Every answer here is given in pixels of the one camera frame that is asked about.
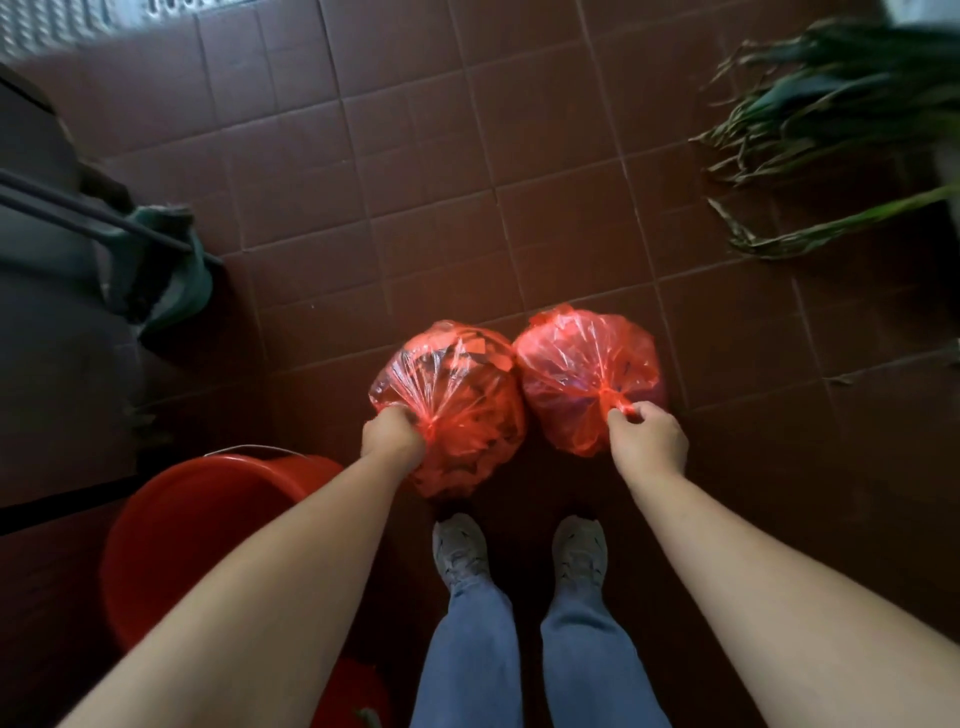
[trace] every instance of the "red plastic bag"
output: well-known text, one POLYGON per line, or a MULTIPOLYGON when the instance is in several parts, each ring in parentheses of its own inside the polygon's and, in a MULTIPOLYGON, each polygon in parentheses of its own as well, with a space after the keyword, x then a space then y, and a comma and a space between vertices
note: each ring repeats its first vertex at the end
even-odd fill
POLYGON ((417 415, 427 449, 411 478, 426 497, 472 493, 527 432, 510 342, 452 321, 404 344, 373 383, 370 401, 377 412, 403 403, 417 415))
POLYGON ((523 394, 554 447, 588 457, 610 446, 607 413, 666 405, 654 337, 622 316, 564 303, 530 319, 514 342, 523 394))

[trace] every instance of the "shoe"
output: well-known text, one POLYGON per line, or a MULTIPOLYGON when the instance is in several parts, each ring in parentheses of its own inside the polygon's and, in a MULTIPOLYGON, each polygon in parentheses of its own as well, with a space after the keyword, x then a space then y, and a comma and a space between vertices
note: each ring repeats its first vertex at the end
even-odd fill
POLYGON ((487 539, 477 522, 466 513, 457 513, 447 521, 435 523, 433 563, 450 591, 465 579, 490 578, 487 539))
POLYGON ((607 539, 600 521, 567 516, 553 536, 553 568, 557 587, 588 581, 598 589, 607 576, 607 539))

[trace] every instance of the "person's right hand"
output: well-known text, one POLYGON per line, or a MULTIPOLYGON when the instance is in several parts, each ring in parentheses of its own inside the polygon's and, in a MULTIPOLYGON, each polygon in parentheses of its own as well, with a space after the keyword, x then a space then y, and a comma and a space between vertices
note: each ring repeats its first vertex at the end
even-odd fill
POLYGON ((402 404, 384 409, 363 425, 360 457, 383 458, 399 468, 401 476, 408 474, 426 452, 423 436, 414 427, 415 419, 402 404))
POLYGON ((633 488, 683 476, 688 442, 677 418, 649 401, 634 404, 643 422, 634 425, 618 409, 607 413, 613 462, 633 488))

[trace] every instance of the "brown tile floor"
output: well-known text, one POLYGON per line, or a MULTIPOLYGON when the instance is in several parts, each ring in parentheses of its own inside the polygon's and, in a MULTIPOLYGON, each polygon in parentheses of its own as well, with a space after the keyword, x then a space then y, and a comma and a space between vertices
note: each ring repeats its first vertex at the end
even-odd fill
MULTIPOLYGON (((705 195, 787 229, 900 194, 914 165, 731 193, 685 141, 723 113, 731 84, 704 83, 741 39, 861 5, 264 0, 23 70, 87 156, 144 201, 194 205, 225 257, 210 308, 139 351, 140 401, 183 454, 259 441, 349 461, 403 339, 446 317, 513 335, 575 300, 657 336, 705 488, 957 638, 941 211, 740 260, 705 195)), ((607 529, 608 601, 674 725, 760 723, 609 458, 533 433, 470 507, 516 605, 530 725, 548 724, 547 545, 573 507, 607 529)), ((401 725, 444 612, 432 520, 398 497, 350 644, 401 725)))

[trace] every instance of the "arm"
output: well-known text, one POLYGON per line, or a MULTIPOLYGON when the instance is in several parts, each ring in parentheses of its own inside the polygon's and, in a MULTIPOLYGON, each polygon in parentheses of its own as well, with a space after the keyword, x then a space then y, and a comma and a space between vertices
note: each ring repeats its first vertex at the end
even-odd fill
POLYGON ((422 455, 402 408, 367 423, 357 462, 238 546, 60 728, 309 725, 422 455))
POLYGON ((684 478, 676 419, 636 410, 608 416, 616 467, 772 728, 956 723, 960 647, 727 510, 684 478))

